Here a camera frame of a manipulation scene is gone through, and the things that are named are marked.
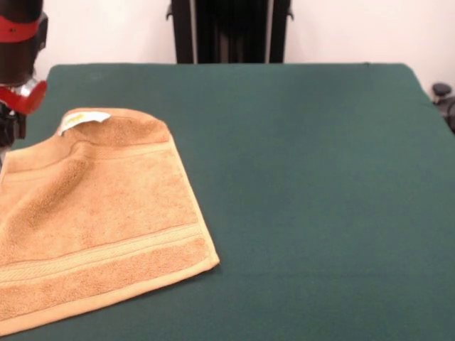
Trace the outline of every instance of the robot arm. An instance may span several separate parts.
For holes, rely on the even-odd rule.
[[[0,0],[0,170],[6,151],[26,137],[26,117],[46,93],[46,82],[33,74],[47,32],[43,0]]]

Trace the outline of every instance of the white wall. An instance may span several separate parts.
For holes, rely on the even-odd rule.
[[[286,61],[403,62],[455,86],[455,0],[293,0]]]
[[[45,0],[48,46],[38,75],[58,63],[175,63],[171,0]],[[428,91],[455,86],[455,0],[293,0],[287,63],[404,62]]]
[[[39,77],[60,63],[175,63],[171,0],[44,0],[49,16]]]

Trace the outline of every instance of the silver metal part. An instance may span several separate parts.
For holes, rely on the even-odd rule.
[[[198,24],[196,23],[196,0],[190,0],[191,40],[193,45],[193,64],[198,64]]]
[[[272,45],[272,25],[273,25],[273,6],[274,0],[269,0],[269,6],[267,8],[267,33],[265,41],[265,63],[270,63],[270,49]]]
[[[38,81],[35,78],[31,78],[27,83],[21,85],[20,87],[14,88],[14,92],[24,97],[28,97],[33,89],[35,89]]]

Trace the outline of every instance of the black stand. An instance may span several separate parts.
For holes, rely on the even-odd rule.
[[[172,0],[178,64],[282,63],[291,0]]]
[[[455,133],[455,96],[449,96],[452,89],[445,83],[436,83],[432,87],[434,100],[449,128]]]

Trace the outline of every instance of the table surface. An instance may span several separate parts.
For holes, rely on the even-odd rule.
[[[19,340],[455,340],[455,143],[404,65],[62,65],[30,118],[171,129],[221,258]]]

